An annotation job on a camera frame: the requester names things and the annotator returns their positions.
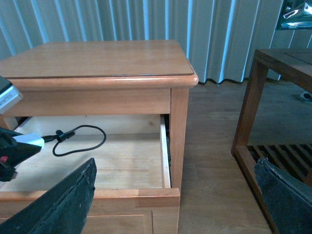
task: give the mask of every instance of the wooden cabinet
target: wooden cabinet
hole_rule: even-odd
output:
[[[84,233],[177,233],[188,90],[198,78],[175,41],[48,43],[0,61],[0,71],[24,96],[2,125],[32,116],[17,131],[43,136],[88,123],[108,134],[87,154],[53,157],[47,143],[23,162],[0,188],[0,220],[94,157],[96,191]],[[163,114],[170,116],[169,146]],[[95,134],[82,131],[63,150],[94,144]]]

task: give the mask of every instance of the open drawer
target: open drawer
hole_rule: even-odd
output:
[[[87,159],[97,165],[95,195],[83,233],[176,233],[180,192],[170,186],[166,131],[160,115],[32,117],[17,132],[39,136],[79,125],[102,128],[99,148],[55,157],[56,141],[17,167],[16,179],[1,184],[0,222],[11,217],[69,175]],[[96,129],[81,128],[57,153],[101,142]]]

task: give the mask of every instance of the black cable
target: black cable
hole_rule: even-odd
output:
[[[104,135],[104,139],[102,140],[102,142],[100,144],[98,144],[97,146],[94,146],[94,147],[91,147],[91,148],[86,148],[86,149],[81,149],[81,150],[73,150],[73,151],[69,151],[69,152],[66,152],[66,153],[63,153],[63,154],[57,154],[55,153],[55,149],[57,148],[57,146],[62,143],[63,141],[65,141],[66,139],[69,139],[71,138],[73,135],[75,135],[75,130],[79,129],[79,128],[83,128],[83,127],[88,127],[88,128],[95,128],[95,129],[98,129],[100,132],[103,133]],[[55,146],[53,147],[53,150],[52,150],[52,153],[54,156],[56,157],[62,157],[62,156],[66,156],[66,155],[69,155],[69,154],[73,154],[73,153],[78,153],[78,152],[85,152],[85,151],[89,151],[89,150],[94,150],[98,147],[100,147],[101,145],[104,144],[104,142],[106,141],[106,133],[99,127],[97,126],[93,126],[93,125],[81,125],[81,126],[78,126],[66,133],[63,133],[61,130],[57,130],[56,131],[56,135],[53,135],[53,136],[43,136],[42,138],[44,139],[44,142],[50,142],[52,140],[55,140],[57,139],[57,143],[55,144]]]

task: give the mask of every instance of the dark wooden table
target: dark wooden table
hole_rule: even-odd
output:
[[[275,166],[312,186],[312,145],[306,142],[291,145],[248,145],[269,69],[312,93],[312,49],[255,51],[232,146],[232,155],[237,158],[270,224],[278,232],[264,204],[261,190],[256,183],[254,166],[257,159],[266,158]]]

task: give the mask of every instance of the table leg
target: table leg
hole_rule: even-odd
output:
[[[170,154],[172,187],[181,191],[189,89],[171,89]]]
[[[268,70],[268,67],[255,59],[253,60],[233,141],[232,155],[235,153],[236,146],[247,146],[248,144],[248,139],[253,127],[254,118],[258,109]]]

